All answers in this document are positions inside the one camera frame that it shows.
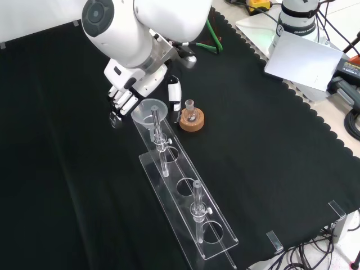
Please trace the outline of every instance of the test tube rack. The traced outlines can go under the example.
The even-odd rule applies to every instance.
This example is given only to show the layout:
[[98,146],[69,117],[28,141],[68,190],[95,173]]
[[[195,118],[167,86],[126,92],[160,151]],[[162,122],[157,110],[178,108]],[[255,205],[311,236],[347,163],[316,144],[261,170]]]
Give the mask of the test tube rack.
[[238,239],[157,106],[151,116],[154,135],[134,121],[148,149],[139,159],[186,260],[192,270],[236,269],[228,250]]

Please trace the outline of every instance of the black table surface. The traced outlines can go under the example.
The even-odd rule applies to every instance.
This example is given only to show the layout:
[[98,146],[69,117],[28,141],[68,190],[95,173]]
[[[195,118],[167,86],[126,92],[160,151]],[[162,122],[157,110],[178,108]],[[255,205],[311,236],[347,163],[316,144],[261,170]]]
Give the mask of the black table surface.
[[[239,239],[230,254],[245,269],[275,252],[267,232],[288,248],[338,219],[331,200],[347,213],[360,207],[360,163],[263,73],[223,16],[212,23],[223,53],[195,48],[193,70],[172,70],[205,126],[173,128]],[[2,269],[187,269],[139,162],[140,135],[131,121],[109,124],[108,61],[73,24],[0,51]],[[166,86],[152,97],[166,101]]]

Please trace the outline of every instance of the green cable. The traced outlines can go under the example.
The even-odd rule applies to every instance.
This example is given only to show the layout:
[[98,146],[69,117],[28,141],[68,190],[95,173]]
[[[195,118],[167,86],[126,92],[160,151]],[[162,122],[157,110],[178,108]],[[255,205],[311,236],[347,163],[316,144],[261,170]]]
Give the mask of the green cable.
[[216,47],[213,47],[213,46],[209,46],[209,45],[205,45],[205,44],[202,44],[202,43],[197,43],[196,44],[198,47],[202,47],[202,48],[205,48],[211,52],[214,52],[214,53],[217,53],[218,51],[216,50]]
[[221,43],[220,43],[220,41],[219,41],[218,37],[216,36],[216,34],[215,34],[215,32],[214,32],[214,30],[213,30],[213,28],[212,28],[211,24],[210,24],[209,19],[206,21],[206,25],[208,26],[208,28],[209,28],[209,30],[210,30],[210,33],[211,33],[211,35],[213,36],[213,38],[214,38],[214,40],[215,40],[215,42],[216,42],[217,46],[219,47],[219,51],[220,51],[220,52],[222,52],[222,51],[223,51],[223,46],[221,45]]
[[[206,25],[207,25],[210,33],[211,33],[211,36],[214,38],[214,40],[215,40],[215,42],[216,42],[216,44],[217,44],[217,46],[219,48],[219,52],[222,52],[223,51],[223,46],[221,45],[218,37],[216,36],[216,34],[215,34],[211,24],[210,24],[209,19],[206,21]],[[196,45],[199,46],[199,47],[205,48],[205,49],[207,49],[207,50],[209,50],[211,52],[214,52],[214,53],[218,52],[217,48],[213,47],[213,46],[205,45],[205,44],[202,44],[202,43],[197,43]]]

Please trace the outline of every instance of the electrical wire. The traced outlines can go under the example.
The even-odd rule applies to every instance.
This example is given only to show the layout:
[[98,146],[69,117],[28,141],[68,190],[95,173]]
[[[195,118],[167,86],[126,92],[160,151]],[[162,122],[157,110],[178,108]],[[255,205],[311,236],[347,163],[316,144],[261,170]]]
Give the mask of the electrical wire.
[[349,229],[348,232],[354,232],[354,231],[356,231],[356,230],[358,230],[358,229],[360,229],[360,224],[359,224],[359,226],[356,227],[355,229]]
[[349,43],[349,45],[352,47],[352,49],[354,49],[356,51],[356,53],[358,54],[358,56],[360,56],[360,53],[358,52],[358,50],[354,47],[354,45],[351,44],[350,41],[347,40],[346,37],[344,37],[330,22],[329,20],[324,16],[324,14],[319,10],[318,11],[320,13],[320,15],[325,19],[325,21],[327,21],[327,23],[329,24],[329,26],[331,26],[346,42]]
[[221,45],[221,42],[219,41],[218,37],[216,36],[216,34],[215,34],[215,32],[214,32],[214,30],[212,28],[212,25],[210,24],[209,19],[207,19],[206,25],[208,26],[210,34],[213,37],[213,39],[214,39],[214,41],[215,41],[215,43],[216,43],[216,45],[217,45],[217,47],[219,49],[219,52],[222,52],[223,51],[223,46]]
[[327,33],[327,31],[326,31],[326,29],[325,29],[325,25],[322,24],[322,21],[320,20],[318,14],[316,14],[316,18],[317,18],[318,22],[321,24],[322,29],[325,31],[325,34],[326,34],[326,36],[327,36],[327,40],[330,41],[330,37],[329,37],[329,34]]
[[328,2],[327,5],[326,5],[325,18],[327,18],[327,10],[329,9],[329,4],[330,4],[330,2]]
[[[299,268],[304,269],[304,270],[314,270],[325,260],[325,258],[329,254],[330,254],[330,264],[329,264],[328,269],[330,269],[330,265],[331,265],[331,262],[332,262],[332,253],[334,252],[334,249],[335,249],[334,242],[333,242],[333,236],[334,236],[333,231],[330,233],[327,229],[324,228],[324,229],[321,230],[321,234],[319,236],[321,236],[323,238],[319,239],[319,240],[312,239],[310,242],[302,243],[299,246],[292,247],[292,248],[288,249],[287,251],[283,251],[281,253],[282,255],[270,266],[269,270],[273,270],[273,268],[276,265],[277,265],[277,267],[276,267],[275,270],[279,270],[285,255],[288,254],[289,252],[291,252],[291,254],[290,254],[290,264],[288,264],[284,268],[284,270],[292,270],[292,269],[299,270]],[[327,250],[325,251],[325,250],[322,250],[316,243],[321,242],[321,241],[326,241],[326,240],[329,241],[329,244],[328,244]],[[304,252],[304,247],[306,245],[310,245],[310,244],[315,244],[316,247],[319,248],[324,253],[324,256],[321,258],[321,260],[314,267],[310,266],[309,261],[308,261],[306,255],[305,255],[305,252]],[[301,263],[294,263],[293,262],[293,255],[294,255],[294,253],[295,253],[295,251],[297,249],[299,249]]]
[[202,44],[202,43],[196,43],[196,45],[198,47],[202,47],[202,48],[205,48],[211,52],[214,52],[214,53],[217,53],[218,50],[216,49],[216,47],[213,47],[213,46],[209,46],[209,45],[206,45],[206,44]]
[[360,130],[356,127],[356,120],[359,117],[360,112],[352,109],[345,117],[344,126],[346,131],[355,139],[360,141]]
[[316,14],[316,24],[317,24],[317,43],[320,41],[320,28],[319,28],[319,16]]
[[263,11],[263,10],[257,8],[257,7],[249,6],[248,4],[245,4],[245,3],[242,3],[242,2],[236,2],[235,0],[232,0],[230,3],[233,4],[233,5],[246,6],[246,7],[253,8],[253,9],[256,10],[256,11],[258,11],[258,12],[260,12],[260,13],[262,13],[262,14],[265,14],[265,15],[268,16],[270,19],[272,19],[274,22],[276,22],[276,24],[278,24],[277,20],[276,20],[273,16],[267,14],[265,11]]
[[325,0],[325,1],[320,2],[319,5],[321,6],[322,4],[325,4],[325,3],[329,4],[329,3],[333,2],[333,1],[335,1],[335,0]]

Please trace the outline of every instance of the black cable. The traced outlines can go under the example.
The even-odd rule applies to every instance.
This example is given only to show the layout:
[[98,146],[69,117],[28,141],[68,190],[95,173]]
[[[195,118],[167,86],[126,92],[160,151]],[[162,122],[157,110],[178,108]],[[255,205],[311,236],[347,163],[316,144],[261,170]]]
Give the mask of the black cable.
[[352,109],[345,117],[344,126],[346,131],[355,139],[360,141],[360,130],[356,127],[356,120],[360,112]]
[[359,226],[356,227],[355,229],[349,229],[348,232],[353,232],[353,231],[356,231],[356,230],[358,230],[358,229],[360,229],[360,224],[359,224]]
[[322,29],[324,29],[325,34],[326,34],[326,36],[327,36],[327,40],[328,40],[328,41],[330,41],[330,37],[329,37],[329,35],[328,35],[328,33],[327,33],[326,29],[325,29],[325,26],[322,24],[322,21],[320,20],[320,18],[319,18],[319,15],[318,15],[318,14],[316,14],[316,18],[317,18],[317,20],[318,20],[318,23],[320,23],[320,24],[321,24]]
[[278,23],[277,20],[273,16],[267,14],[265,11],[263,11],[263,10],[257,8],[257,7],[249,6],[248,4],[245,4],[245,3],[242,3],[242,2],[236,2],[235,0],[232,0],[230,3],[233,4],[233,5],[246,6],[246,7],[253,8],[254,10],[268,16],[270,19],[272,19],[274,22],[276,22],[276,24]]
[[329,8],[329,4],[330,4],[330,2],[328,2],[327,5],[326,5],[325,18],[327,18],[327,10],[328,10],[328,8]]
[[[300,244],[299,246],[296,246],[296,247],[293,247],[291,249],[289,249],[286,253],[284,253],[279,259],[277,259],[277,261],[272,265],[271,269],[273,268],[273,266],[276,265],[276,263],[279,263],[282,261],[281,259],[285,256],[285,254],[287,254],[288,252],[291,251],[291,255],[290,255],[290,264],[288,264],[284,270],[300,270],[300,269],[304,269],[304,270],[314,270],[316,269],[324,260],[325,258],[330,254],[330,264],[329,264],[329,269],[330,269],[330,265],[331,265],[331,262],[332,262],[332,253],[334,252],[335,250],[335,246],[334,246],[334,242],[333,242],[333,231],[330,233],[327,229],[322,229],[321,230],[321,233],[320,233],[320,236],[324,237],[323,239],[319,239],[319,240],[312,240],[308,243],[302,243]],[[325,241],[325,240],[328,240],[329,243],[328,243],[328,247],[327,247],[327,250],[322,250],[321,248],[318,247],[318,245],[316,244],[317,242],[320,242],[320,241]],[[305,255],[305,252],[304,252],[304,246],[305,245],[309,245],[309,244],[315,244],[316,247],[318,247],[322,252],[324,252],[324,256],[321,258],[321,260],[314,266],[314,267],[311,267],[310,264],[309,264],[309,261]],[[298,262],[298,263],[294,263],[293,262],[293,256],[294,256],[294,253],[296,251],[296,249],[299,249],[299,254],[300,254],[300,260],[301,260],[301,263]]]
[[[320,235],[320,236],[322,236],[322,237],[324,237],[324,238],[323,238],[323,239],[313,240],[313,241],[311,241],[311,242],[304,243],[304,246],[310,245],[310,244],[312,244],[312,243],[317,243],[317,242],[321,242],[321,241],[325,241],[325,240],[329,240],[329,239],[330,239],[330,237],[325,237],[325,236],[323,236],[323,235]],[[280,252],[280,254],[282,254],[282,255],[269,267],[269,270],[272,270],[276,264],[278,264],[277,269],[279,269],[280,266],[281,266],[281,263],[279,263],[279,262],[282,262],[284,256],[285,256],[288,252],[293,251],[293,250],[295,250],[295,249],[297,249],[297,248],[298,248],[298,247],[292,247],[291,249],[288,249],[288,250],[286,250],[286,251],[283,250],[282,252]]]
[[321,6],[322,4],[325,4],[325,3],[329,4],[329,3],[333,2],[333,1],[335,1],[335,0],[325,0],[325,1],[320,2],[319,5]]
[[319,28],[319,16],[316,14],[316,24],[317,24],[317,43],[320,41],[320,28]]
[[[356,44],[358,44],[360,42],[360,32],[356,35],[356,38],[352,41],[352,45],[355,46]],[[352,49],[352,47],[349,45],[347,46],[343,52],[344,53],[348,53],[348,51],[350,51]]]
[[329,26],[331,26],[346,42],[349,43],[349,45],[352,47],[352,49],[354,49],[356,51],[356,53],[358,54],[358,56],[360,56],[360,53],[358,52],[358,50],[354,47],[354,45],[351,44],[350,41],[348,41],[348,39],[346,37],[344,37],[338,30],[337,28],[335,28],[330,22],[329,20],[324,16],[324,14],[319,10],[320,15],[325,19],[325,21],[327,21],[327,23],[329,24]]

